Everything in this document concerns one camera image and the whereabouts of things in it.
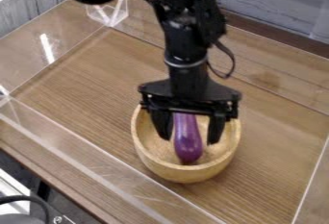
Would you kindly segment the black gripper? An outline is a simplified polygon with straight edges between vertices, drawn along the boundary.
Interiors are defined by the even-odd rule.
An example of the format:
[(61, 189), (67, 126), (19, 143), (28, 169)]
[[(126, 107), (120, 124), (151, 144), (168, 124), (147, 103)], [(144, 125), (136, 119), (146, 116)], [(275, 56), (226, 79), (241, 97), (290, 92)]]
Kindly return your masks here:
[(175, 112), (210, 116), (207, 144), (218, 143), (225, 122), (239, 115), (242, 94), (215, 82), (209, 74), (209, 60), (179, 61), (166, 58), (168, 77), (139, 85), (142, 107), (147, 110), (158, 135), (172, 135)]

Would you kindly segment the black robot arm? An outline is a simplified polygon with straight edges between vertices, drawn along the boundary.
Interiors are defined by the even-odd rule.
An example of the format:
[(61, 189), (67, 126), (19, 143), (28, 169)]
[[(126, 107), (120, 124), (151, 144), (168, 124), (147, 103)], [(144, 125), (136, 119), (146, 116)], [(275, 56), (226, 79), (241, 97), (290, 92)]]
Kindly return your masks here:
[[(102, 5), (114, 0), (75, 0)], [(219, 142), (226, 123), (238, 117), (242, 94), (217, 83), (210, 75), (227, 79), (230, 72), (214, 70), (209, 49), (225, 54), (230, 49), (219, 42), (226, 34), (226, 18), (215, 0), (144, 0), (152, 7), (164, 36), (164, 63), (168, 78), (139, 85), (140, 105), (147, 110), (158, 135), (168, 139), (178, 113), (210, 118), (207, 143)]]

